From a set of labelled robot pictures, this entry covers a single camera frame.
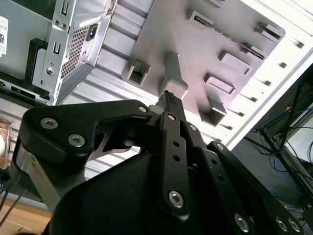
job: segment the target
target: barcode sticker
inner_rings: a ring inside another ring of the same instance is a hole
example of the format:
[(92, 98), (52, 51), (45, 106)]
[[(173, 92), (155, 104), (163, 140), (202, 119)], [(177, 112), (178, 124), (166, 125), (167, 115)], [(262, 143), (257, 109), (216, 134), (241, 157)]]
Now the barcode sticker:
[(0, 16), (0, 55), (6, 54), (9, 20)]

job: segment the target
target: rectangular slot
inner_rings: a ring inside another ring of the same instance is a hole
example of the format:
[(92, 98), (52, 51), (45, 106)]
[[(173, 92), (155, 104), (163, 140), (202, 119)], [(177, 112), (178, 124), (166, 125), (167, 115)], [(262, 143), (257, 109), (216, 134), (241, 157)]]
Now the rectangular slot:
[(198, 24), (203, 25), (206, 28), (212, 28), (214, 24), (213, 21), (209, 20), (207, 17), (201, 15), (197, 11), (190, 11), (189, 16), (187, 18), (192, 22), (197, 22)]
[(221, 8), (224, 6), (224, 2), (227, 0), (204, 0), (206, 3), (210, 3), (211, 5), (214, 5), (217, 8)]
[(245, 114), (242, 113), (242, 112), (236, 112), (236, 111), (233, 111), (233, 110), (231, 110), (231, 109), (228, 109), (228, 110), (231, 111), (232, 113), (234, 113), (234, 114), (236, 114), (236, 115), (242, 117), (242, 118), (245, 116)]
[(212, 126), (217, 126), (222, 119), (227, 115), (222, 103), (208, 98), (211, 110), (208, 112), (199, 111), (201, 120)]
[(16, 87), (11, 87), (11, 91), (13, 91), (15, 93), (18, 93), (18, 94), (21, 94), (21, 95), (26, 96), (26, 97), (31, 98), (31, 99), (35, 99), (36, 98), (35, 95), (30, 94), (30, 93), (25, 92), (25, 91), (22, 91), (22, 90), (20, 90), (20, 89), (18, 89)]
[(303, 46), (304, 46), (304, 44), (303, 44), (302, 42), (300, 42), (300, 41), (298, 41), (298, 40), (296, 40), (296, 39), (291, 39), (291, 41), (292, 41), (292, 43), (293, 43), (296, 47), (298, 47), (299, 49), (302, 49)]
[(207, 76), (205, 83), (206, 83), (206, 85), (213, 87), (213, 88), (216, 88), (216, 89), (223, 91), (227, 94), (232, 94), (236, 90), (233, 86), (228, 85), (227, 83), (219, 80), (216, 77), (210, 76), (210, 75)]
[(243, 46), (241, 47), (241, 52), (255, 61), (263, 61), (265, 59), (264, 53), (260, 49), (250, 45), (249, 43), (243, 44)]
[(226, 129), (228, 129), (228, 130), (230, 130), (230, 131), (233, 129), (231, 126), (226, 126), (226, 125), (223, 125), (223, 124), (221, 124), (220, 126), (226, 128)]
[(60, 54), (61, 44), (54, 42), (53, 44), (53, 53)]
[(67, 10), (68, 10), (68, 1), (63, 0), (61, 14), (66, 16)]
[(252, 67), (249, 64), (238, 59), (237, 57), (233, 56), (232, 54), (229, 54), (226, 51), (223, 51), (220, 54), (219, 59), (222, 63), (230, 66), (232, 69), (234, 69), (236, 72), (238, 72), (242, 75), (247, 76), (247, 75), (249, 75), (249, 73), (252, 70)]
[(285, 69), (285, 68), (287, 67), (287, 64), (284, 63), (284, 62), (280, 62), (280, 63), (278, 64), (278, 66), (281, 67), (281, 68), (283, 68), (283, 69)]
[(149, 70), (149, 65), (141, 63), (136, 59), (131, 59), (123, 71), (122, 78), (141, 85), (148, 76)]
[(280, 32), (266, 23), (259, 23), (259, 28), (256, 28), (255, 31), (261, 34), (263, 37), (269, 39), (272, 42), (278, 42), (281, 39)]

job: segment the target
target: wire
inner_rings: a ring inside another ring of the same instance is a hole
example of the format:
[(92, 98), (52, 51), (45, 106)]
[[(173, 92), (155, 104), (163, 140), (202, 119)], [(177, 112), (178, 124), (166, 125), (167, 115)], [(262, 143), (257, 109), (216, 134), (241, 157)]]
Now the wire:
[(294, 168), (292, 168), (292, 169), (293, 169), (294, 172), (298, 173), (299, 175), (302, 175), (303, 177), (306, 177), (306, 178), (308, 178), (309, 180), (313, 180), (312, 177), (309, 177), (309, 176), (307, 176), (307, 175), (304, 175), (304, 174), (302, 174), (301, 172), (295, 170)]
[(289, 128), (289, 130), (292, 130), (292, 129), (313, 129), (313, 127), (308, 127), (308, 126), (298, 126), (298, 127), (292, 127), (292, 128)]
[[(275, 168), (277, 168), (276, 166), (276, 159), (274, 158), (274, 166)], [(292, 185), (292, 183), (286, 179), (279, 171), (276, 171), (277, 174), (280, 176), (280, 178), (282, 178), (290, 187), (294, 188), (294, 185)], [(297, 189), (297, 188), (294, 188), (300, 195), (302, 195), (302, 193)]]
[(19, 197), (15, 200), (15, 202), (12, 204), (12, 206), (10, 207), (10, 209), (7, 211), (7, 213), (5, 214), (5, 216), (3, 217), (3, 219), (0, 222), (0, 228), (2, 227), (2, 225), (4, 224), (4, 222), (6, 221), (6, 219), (8, 218), (9, 214), (11, 213), (11, 211), (13, 210), (13, 208), (15, 207), (15, 205), (17, 204), (17, 202), (20, 200), (20, 198), (22, 197), (22, 195), (24, 194), (25, 190), (23, 192), (21, 192), (21, 194), (19, 195)]
[(308, 157), (309, 157), (309, 161), (311, 164), (312, 164), (312, 159), (311, 159), (312, 146), (313, 146), (313, 142), (310, 144), (309, 152), (308, 152)]
[(282, 172), (282, 173), (288, 172), (288, 171), (286, 171), (286, 170), (278, 170), (278, 169), (276, 169), (276, 168), (272, 165), (272, 162), (271, 162), (270, 158), (271, 158), (271, 156), (268, 157), (268, 161), (269, 161), (270, 166), (271, 166), (274, 170), (279, 171), (279, 172)]
[(273, 192), (272, 190), (270, 190), (270, 189), (268, 189), (268, 188), (266, 188), (272, 195), (274, 195), (274, 196), (276, 196), (276, 197), (280, 197), (280, 198), (282, 198), (282, 199), (284, 199), (285, 201), (287, 201), (287, 202), (291, 202), (291, 200), (290, 200), (290, 198), (288, 198), (287, 196), (285, 196), (285, 195), (282, 195), (282, 194), (279, 194), (279, 193), (277, 193), (277, 192)]
[(3, 196), (3, 198), (2, 198), (2, 201), (1, 201), (1, 203), (0, 203), (0, 212), (1, 212), (2, 208), (3, 208), (3, 206), (4, 206), (5, 200), (6, 200), (7, 196), (8, 196), (8, 193), (9, 193), (9, 190), (10, 190), (12, 184), (13, 184), (13, 183), (10, 182), (10, 183), (8, 184), (8, 187), (7, 187), (6, 191), (5, 191), (5, 194), (4, 194), (4, 196)]
[(293, 152), (294, 152), (296, 158), (298, 159), (298, 161), (299, 161), (300, 164), (302, 165), (302, 163), (301, 163), (301, 161), (300, 161), (300, 158), (299, 158), (297, 152), (295, 151), (295, 149), (294, 149), (294, 148), (292, 147), (292, 145), (288, 142), (288, 140), (285, 140), (285, 141), (286, 141), (287, 144), (289, 144), (289, 146), (290, 146), (290, 148), (293, 150)]
[[(308, 109), (304, 109), (304, 110), (300, 110), (300, 111), (296, 111), (294, 112), (295, 114), (300, 114), (303, 113), (305, 111), (309, 111), (309, 110), (313, 110), (313, 107), (308, 108)], [(272, 116), (267, 122), (266, 125), (270, 124), (272, 121), (274, 121), (274, 119), (276, 119), (277, 117), (280, 117), (281, 115), (285, 114), (286, 112), (280, 113), (280, 114), (276, 114), (274, 116)]]

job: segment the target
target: bolt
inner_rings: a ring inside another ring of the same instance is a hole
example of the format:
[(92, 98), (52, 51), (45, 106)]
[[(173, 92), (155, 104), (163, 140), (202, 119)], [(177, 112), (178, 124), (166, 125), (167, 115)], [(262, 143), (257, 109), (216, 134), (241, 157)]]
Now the bolt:
[(170, 120), (173, 120), (173, 121), (176, 120), (176, 118), (175, 118), (173, 115), (171, 115), (171, 114), (168, 115), (168, 118), (169, 118)]
[(174, 207), (182, 208), (182, 206), (184, 205), (184, 200), (179, 192), (170, 191), (169, 199)]
[(50, 75), (50, 76), (53, 76), (53, 75), (54, 75), (54, 70), (53, 70), (53, 68), (51, 68), (51, 67), (46, 68), (46, 69), (45, 69), (45, 72), (46, 72), (48, 75)]
[(276, 223), (278, 224), (278, 226), (285, 232), (288, 231), (287, 226), (284, 224), (284, 222), (280, 219), (280, 218), (276, 218)]
[(75, 147), (82, 147), (85, 144), (85, 139), (81, 135), (72, 134), (68, 137), (68, 143)]
[(290, 225), (296, 232), (298, 233), (300, 232), (299, 226), (294, 221), (292, 221), (291, 219), (288, 219), (288, 222), (290, 223)]
[(143, 106), (139, 106), (139, 110), (140, 111), (142, 111), (142, 112), (144, 112), (144, 113), (146, 113), (148, 110), (145, 108), (145, 107), (143, 107)]
[(50, 118), (50, 117), (46, 117), (46, 118), (41, 119), (40, 125), (44, 129), (48, 129), (48, 130), (53, 130), (59, 126), (58, 122), (56, 120), (54, 120), (53, 118)]
[(216, 146), (219, 150), (224, 151), (224, 147), (220, 143), (217, 143)]
[(191, 130), (197, 131), (197, 128), (194, 125), (190, 124), (189, 127), (190, 127)]
[(248, 223), (241, 215), (235, 214), (235, 222), (244, 233), (249, 232)]

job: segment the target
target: black metal bracket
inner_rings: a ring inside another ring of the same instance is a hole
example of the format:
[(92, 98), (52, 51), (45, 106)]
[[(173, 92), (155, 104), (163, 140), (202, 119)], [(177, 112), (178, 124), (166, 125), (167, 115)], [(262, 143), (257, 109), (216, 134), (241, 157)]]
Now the black metal bracket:
[[(47, 234), (303, 234), (225, 146), (204, 143), (181, 100), (160, 100), (158, 114), (135, 100), (25, 113), (11, 173), (53, 211)], [(81, 183), (88, 160), (132, 146), (140, 153)]]

